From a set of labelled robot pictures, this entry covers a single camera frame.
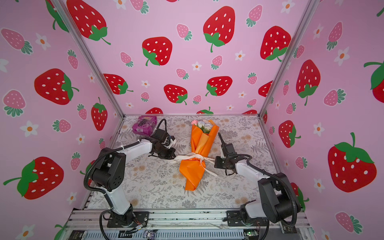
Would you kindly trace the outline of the white printed ribbon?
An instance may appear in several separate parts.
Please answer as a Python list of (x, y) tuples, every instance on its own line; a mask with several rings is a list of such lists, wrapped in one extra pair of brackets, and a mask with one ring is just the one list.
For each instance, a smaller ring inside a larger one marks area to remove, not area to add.
[(178, 155), (174, 159), (169, 160), (169, 162), (174, 164), (174, 163), (180, 163), (183, 160), (194, 160), (194, 159), (196, 159), (196, 160), (198, 160), (200, 162), (200, 166), (203, 167), (203, 169), (207, 173), (209, 173), (210, 175), (212, 175), (214, 177), (218, 176), (216, 173), (214, 173), (214, 172), (212, 172), (210, 170), (207, 170), (206, 167), (203, 166), (203, 162), (208, 162), (208, 163), (214, 164), (215, 160), (212, 159), (212, 158), (209, 158), (209, 157), (204, 157), (204, 156), (199, 155), (199, 154), (189, 153), (187, 155)]

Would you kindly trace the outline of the orange wrapping paper sheet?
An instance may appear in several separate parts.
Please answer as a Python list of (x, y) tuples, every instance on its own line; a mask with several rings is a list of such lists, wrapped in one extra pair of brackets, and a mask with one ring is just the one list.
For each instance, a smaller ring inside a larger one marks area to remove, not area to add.
[(214, 163), (209, 154), (220, 128), (212, 120), (194, 120), (191, 124), (191, 153), (177, 156), (176, 160), (180, 161), (179, 171), (186, 178), (185, 190), (192, 192), (205, 173), (217, 176), (207, 169), (207, 163)]

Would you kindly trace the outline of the white fake rose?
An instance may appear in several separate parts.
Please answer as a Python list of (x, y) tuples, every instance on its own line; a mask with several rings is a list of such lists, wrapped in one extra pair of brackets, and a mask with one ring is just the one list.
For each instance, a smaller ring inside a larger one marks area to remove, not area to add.
[(199, 121), (198, 123), (197, 123), (197, 126), (200, 128), (200, 129), (204, 129), (205, 128), (205, 122), (204, 121)]

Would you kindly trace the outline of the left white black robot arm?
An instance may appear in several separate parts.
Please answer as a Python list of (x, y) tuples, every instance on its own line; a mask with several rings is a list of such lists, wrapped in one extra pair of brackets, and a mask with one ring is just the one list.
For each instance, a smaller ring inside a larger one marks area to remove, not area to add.
[(84, 187), (89, 191), (104, 195), (111, 213), (110, 219), (127, 227), (135, 221), (133, 206), (126, 198), (121, 186), (126, 169), (126, 161), (149, 154), (163, 160), (176, 157), (173, 144), (175, 137), (165, 130), (156, 129), (150, 137), (143, 137), (136, 142), (117, 149), (104, 148), (91, 164), (84, 177)]

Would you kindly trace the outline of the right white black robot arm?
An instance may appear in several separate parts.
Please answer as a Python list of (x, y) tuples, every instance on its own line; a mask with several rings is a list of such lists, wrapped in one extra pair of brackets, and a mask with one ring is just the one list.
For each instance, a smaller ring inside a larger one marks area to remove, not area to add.
[(288, 177), (283, 173), (272, 174), (251, 163), (252, 156), (238, 154), (232, 144), (222, 143), (223, 155), (215, 159), (215, 168), (241, 175), (258, 183), (260, 199), (241, 205), (237, 217), (227, 217), (240, 221), (243, 225), (253, 225), (257, 219), (266, 218), (271, 223), (281, 222), (288, 227), (297, 223), (301, 204)]

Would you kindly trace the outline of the purple snack packet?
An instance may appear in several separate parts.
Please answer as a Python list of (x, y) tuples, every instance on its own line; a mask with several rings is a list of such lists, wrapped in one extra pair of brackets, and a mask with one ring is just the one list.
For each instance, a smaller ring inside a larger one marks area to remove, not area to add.
[(151, 136), (157, 126), (157, 117), (140, 116), (132, 126), (132, 132), (137, 135)]

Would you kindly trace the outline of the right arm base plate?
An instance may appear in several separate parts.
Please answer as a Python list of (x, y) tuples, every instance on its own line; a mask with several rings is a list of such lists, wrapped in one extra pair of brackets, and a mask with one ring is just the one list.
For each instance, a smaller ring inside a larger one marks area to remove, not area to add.
[(222, 220), (227, 222), (230, 227), (266, 227), (267, 219), (251, 218), (243, 210), (226, 211), (226, 216)]

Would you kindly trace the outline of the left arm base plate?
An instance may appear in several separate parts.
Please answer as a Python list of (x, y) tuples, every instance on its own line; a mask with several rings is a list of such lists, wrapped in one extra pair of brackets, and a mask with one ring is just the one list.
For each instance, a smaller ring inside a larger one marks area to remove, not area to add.
[(150, 212), (129, 212), (125, 215), (111, 213), (107, 223), (108, 228), (136, 228), (146, 227)]

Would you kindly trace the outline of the aluminium frame rail base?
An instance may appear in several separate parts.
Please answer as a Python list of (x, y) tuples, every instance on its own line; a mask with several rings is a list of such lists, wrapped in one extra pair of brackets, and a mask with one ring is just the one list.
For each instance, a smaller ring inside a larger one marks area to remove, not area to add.
[(246, 226), (236, 209), (140, 209), (143, 227), (110, 227), (101, 210), (73, 211), (59, 240), (315, 240), (315, 232), (304, 213), (290, 228), (258, 218)]

